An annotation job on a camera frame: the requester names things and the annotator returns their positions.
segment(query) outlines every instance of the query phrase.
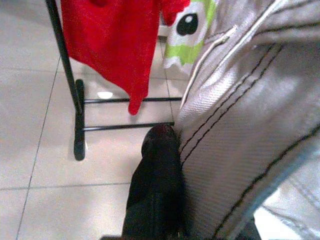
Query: cartoon eye print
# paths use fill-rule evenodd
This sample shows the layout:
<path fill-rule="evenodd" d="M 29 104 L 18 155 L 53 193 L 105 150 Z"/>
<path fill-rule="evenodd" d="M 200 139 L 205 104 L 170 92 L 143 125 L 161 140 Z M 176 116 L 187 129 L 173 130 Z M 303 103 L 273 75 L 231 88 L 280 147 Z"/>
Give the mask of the cartoon eye print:
<path fill-rule="evenodd" d="M 198 28 L 198 15 L 196 13 L 190 13 L 184 15 L 176 26 L 176 31 L 179 35 L 192 35 Z"/>

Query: sleeve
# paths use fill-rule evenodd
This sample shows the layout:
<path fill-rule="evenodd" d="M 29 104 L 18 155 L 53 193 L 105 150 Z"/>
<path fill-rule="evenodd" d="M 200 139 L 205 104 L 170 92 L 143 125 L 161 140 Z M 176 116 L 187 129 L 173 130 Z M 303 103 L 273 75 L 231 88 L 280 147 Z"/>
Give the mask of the sleeve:
<path fill-rule="evenodd" d="M 176 19 L 176 15 L 182 12 L 190 4 L 190 0 L 160 0 L 162 16 L 165 23 L 171 26 Z"/>

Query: red garment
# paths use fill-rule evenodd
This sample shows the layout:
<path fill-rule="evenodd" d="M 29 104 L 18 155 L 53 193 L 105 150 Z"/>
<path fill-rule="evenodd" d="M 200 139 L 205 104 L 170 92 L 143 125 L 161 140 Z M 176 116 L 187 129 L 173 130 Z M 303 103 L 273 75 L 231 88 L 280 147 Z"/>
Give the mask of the red garment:
<path fill-rule="evenodd" d="M 148 95 L 159 14 L 168 25 L 190 0 L 61 0 L 70 57 L 89 65 L 130 97 L 135 115 Z"/>

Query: green and white fabric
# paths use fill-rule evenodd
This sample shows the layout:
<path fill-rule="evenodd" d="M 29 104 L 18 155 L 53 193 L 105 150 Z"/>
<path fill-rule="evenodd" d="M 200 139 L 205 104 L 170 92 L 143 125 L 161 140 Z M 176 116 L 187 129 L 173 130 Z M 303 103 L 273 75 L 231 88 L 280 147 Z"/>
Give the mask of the green and white fabric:
<path fill-rule="evenodd" d="M 164 68 L 177 65 L 190 74 L 210 28 L 216 4 L 213 0 L 191 0 L 183 12 L 177 14 L 171 26 L 164 54 Z"/>

